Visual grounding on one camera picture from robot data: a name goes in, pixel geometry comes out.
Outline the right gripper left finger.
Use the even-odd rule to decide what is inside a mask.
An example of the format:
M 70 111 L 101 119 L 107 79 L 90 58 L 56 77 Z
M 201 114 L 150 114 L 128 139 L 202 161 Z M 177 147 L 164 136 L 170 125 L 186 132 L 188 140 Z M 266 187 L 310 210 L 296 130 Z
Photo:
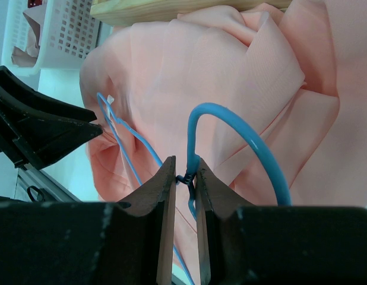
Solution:
M 121 284 L 170 284 L 176 198 L 176 158 L 120 200 Z

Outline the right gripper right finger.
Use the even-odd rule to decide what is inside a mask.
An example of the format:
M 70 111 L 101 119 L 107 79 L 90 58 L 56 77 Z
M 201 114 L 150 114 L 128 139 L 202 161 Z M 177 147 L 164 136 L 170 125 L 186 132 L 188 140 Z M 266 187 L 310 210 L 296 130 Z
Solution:
M 251 205 L 200 160 L 195 180 L 195 209 L 201 284 L 245 282 L 245 241 L 236 210 Z

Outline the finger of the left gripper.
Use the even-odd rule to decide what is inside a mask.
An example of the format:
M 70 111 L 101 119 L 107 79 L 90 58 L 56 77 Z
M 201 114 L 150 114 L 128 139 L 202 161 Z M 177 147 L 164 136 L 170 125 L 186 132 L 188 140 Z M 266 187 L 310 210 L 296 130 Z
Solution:
M 102 135 L 95 113 L 48 97 L 0 66 L 0 153 L 16 168 L 48 167 Z

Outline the light blue wire hanger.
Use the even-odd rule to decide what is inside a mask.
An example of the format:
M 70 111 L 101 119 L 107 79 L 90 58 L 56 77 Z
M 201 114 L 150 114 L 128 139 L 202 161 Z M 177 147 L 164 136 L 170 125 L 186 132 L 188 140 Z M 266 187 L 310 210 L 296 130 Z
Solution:
M 122 162 L 105 164 L 103 159 L 92 160 L 94 184 L 101 198 L 115 200 L 127 196 L 146 182 L 146 177 L 150 175 L 150 160 L 154 160 L 158 167 L 163 162 L 147 139 L 116 115 L 111 107 L 114 101 L 112 96 L 98 93 L 97 101 L 106 123 L 103 140 L 118 147 Z M 291 205 L 292 199 L 284 173 L 259 133 L 230 109 L 207 102 L 196 106 L 188 116 L 186 172 L 176 177 L 176 183 L 189 188 L 188 208 L 192 216 L 196 216 L 193 180 L 200 165 L 200 156 L 196 154 L 195 148 L 203 150 L 208 146 L 207 156 L 215 158 L 215 151 L 220 149 L 215 145 L 215 140 L 220 136 L 216 119 L 229 125 L 257 155 L 273 186 L 278 205 Z

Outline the salmon pink skirt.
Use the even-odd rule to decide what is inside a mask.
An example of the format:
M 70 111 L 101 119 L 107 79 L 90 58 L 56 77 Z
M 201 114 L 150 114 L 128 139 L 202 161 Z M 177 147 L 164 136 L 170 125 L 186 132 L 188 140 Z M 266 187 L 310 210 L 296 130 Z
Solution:
M 188 116 L 201 103 L 239 115 L 267 144 L 289 186 L 278 205 L 257 155 L 216 119 L 215 158 L 195 152 L 250 202 L 236 210 L 243 284 L 367 284 L 367 1 L 293 1 L 239 12 L 215 6 L 114 32 L 80 72 L 85 107 L 105 129 L 97 94 L 186 171 Z M 90 163 L 121 163 L 103 134 Z M 175 243 L 201 283 L 197 222 L 177 187 Z

